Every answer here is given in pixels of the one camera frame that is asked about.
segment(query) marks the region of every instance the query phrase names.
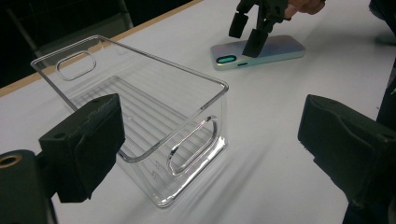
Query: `smartphone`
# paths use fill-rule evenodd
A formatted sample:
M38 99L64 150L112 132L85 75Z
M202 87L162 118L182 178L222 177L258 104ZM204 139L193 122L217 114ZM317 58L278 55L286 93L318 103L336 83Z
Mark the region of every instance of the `smartphone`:
M228 70L258 63L272 63L301 58L305 48L289 35L270 36L265 41L262 52L257 58L242 55L247 41L237 41L216 45L210 48L213 65L217 70Z

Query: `clear plastic bin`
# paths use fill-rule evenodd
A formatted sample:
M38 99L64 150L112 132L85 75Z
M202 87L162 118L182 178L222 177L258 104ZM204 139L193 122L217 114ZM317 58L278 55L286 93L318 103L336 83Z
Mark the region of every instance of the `clear plastic bin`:
M227 146L223 81L99 35L31 65L72 110L119 94L126 140L118 165L160 207Z

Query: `robotic arm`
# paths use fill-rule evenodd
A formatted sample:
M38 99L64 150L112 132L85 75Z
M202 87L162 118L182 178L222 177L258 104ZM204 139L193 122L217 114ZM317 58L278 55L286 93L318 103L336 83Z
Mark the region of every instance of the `robotic arm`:
M254 5L259 6L256 29L251 31L243 55L252 58L259 56L274 25L284 20L289 21L285 19L285 9L288 7L288 2L288 0L241 0L236 8L237 12L233 17L229 36L240 38L248 22L248 16L245 14L247 14Z

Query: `acrylic storage basket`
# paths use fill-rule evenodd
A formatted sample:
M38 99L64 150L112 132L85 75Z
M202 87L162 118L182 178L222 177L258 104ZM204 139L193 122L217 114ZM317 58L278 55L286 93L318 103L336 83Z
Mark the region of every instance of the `acrylic storage basket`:
M76 110L118 93L118 165L165 207L227 146L225 82L96 35L32 61Z

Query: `white table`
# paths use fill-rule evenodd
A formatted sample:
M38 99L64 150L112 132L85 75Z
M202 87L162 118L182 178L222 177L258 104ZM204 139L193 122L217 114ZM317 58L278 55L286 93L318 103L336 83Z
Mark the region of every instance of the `white table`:
M375 119L396 48L376 42L390 29L369 1L328 1L315 16L299 14L271 35L306 47L301 59L216 71L209 48L228 37L237 0L205 0L120 42L185 65L230 85L230 145L168 208L157 208L116 165L79 204L53 197L68 223L341 223L347 199L297 140L307 94L337 100ZM242 36L255 25L256 10ZM0 153L40 151L37 139L66 118L61 99L40 79L0 98Z

